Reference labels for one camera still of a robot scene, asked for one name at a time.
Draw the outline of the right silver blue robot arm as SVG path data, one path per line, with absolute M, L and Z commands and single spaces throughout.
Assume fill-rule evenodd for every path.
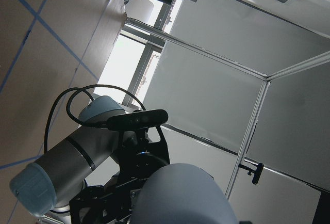
M 78 129 L 10 181 L 13 195 L 35 217 L 66 208 L 84 179 L 108 158 L 119 165 L 120 182 L 147 178 L 169 163 L 166 141 L 153 143 L 147 136 L 148 128 L 167 122 L 163 109 L 126 113 L 111 97 L 101 96 L 78 119 Z

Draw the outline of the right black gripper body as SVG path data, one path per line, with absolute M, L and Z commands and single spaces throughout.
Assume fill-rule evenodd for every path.
M 156 130 L 158 142 L 151 142 L 147 129 L 119 132 L 119 174 L 104 186 L 85 188 L 70 201 L 72 223 L 128 223 L 147 179 L 170 164 L 164 134 L 159 126 Z

